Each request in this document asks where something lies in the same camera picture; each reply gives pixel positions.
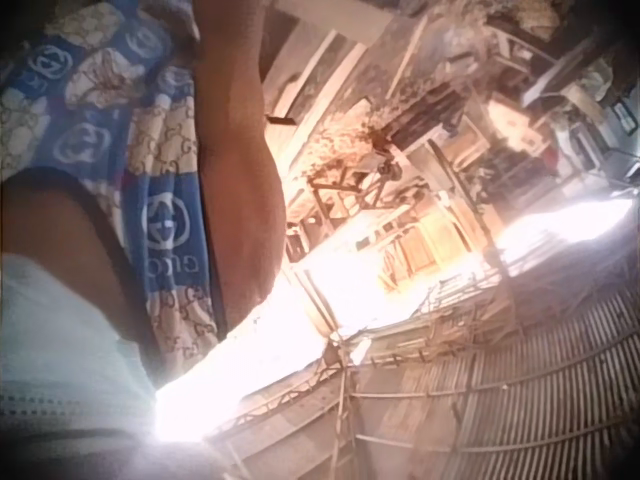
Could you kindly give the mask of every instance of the person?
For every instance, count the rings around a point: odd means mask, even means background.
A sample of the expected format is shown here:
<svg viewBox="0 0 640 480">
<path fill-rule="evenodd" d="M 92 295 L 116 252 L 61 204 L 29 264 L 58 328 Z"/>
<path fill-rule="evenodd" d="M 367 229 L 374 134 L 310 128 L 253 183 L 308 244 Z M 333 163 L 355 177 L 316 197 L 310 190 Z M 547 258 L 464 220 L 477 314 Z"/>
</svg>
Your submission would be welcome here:
<svg viewBox="0 0 640 480">
<path fill-rule="evenodd" d="M 94 3 L 0 68 L 1 478 L 221 475 L 204 445 L 153 441 L 153 403 L 281 265 L 263 15 Z"/>
</svg>

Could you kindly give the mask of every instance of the skin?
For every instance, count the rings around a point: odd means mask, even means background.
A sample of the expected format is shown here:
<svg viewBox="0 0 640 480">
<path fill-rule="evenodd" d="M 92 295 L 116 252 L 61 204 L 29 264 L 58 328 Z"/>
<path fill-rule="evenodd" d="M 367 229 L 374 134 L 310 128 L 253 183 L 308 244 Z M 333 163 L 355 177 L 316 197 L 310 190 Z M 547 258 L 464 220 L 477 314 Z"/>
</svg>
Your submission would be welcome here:
<svg viewBox="0 0 640 480">
<path fill-rule="evenodd" d="M 257 0 L 195 0 L 194 14 L 199 174 L 232 329 L 271 292 L 284 252 L 284 197 L 264 139 L 258 71 L 264 8 Z"/>
</svg>

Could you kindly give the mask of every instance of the bare arm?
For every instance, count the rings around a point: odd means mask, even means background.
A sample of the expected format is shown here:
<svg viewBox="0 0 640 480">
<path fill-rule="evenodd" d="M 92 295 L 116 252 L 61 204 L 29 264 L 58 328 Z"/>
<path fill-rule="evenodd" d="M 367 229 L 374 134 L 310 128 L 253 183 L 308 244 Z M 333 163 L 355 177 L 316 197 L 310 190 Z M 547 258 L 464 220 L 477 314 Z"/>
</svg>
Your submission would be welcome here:
<svg viewBox="0 0 640 480">
<path fill-rule="evenodd" d="M 231 329 L 269 294 L 284 250 L 284 198 L 264 139 L 258 73 L 264 12 L 259 0 L 194 0 L 194 13 L 199 172 Z"/>
</svg>

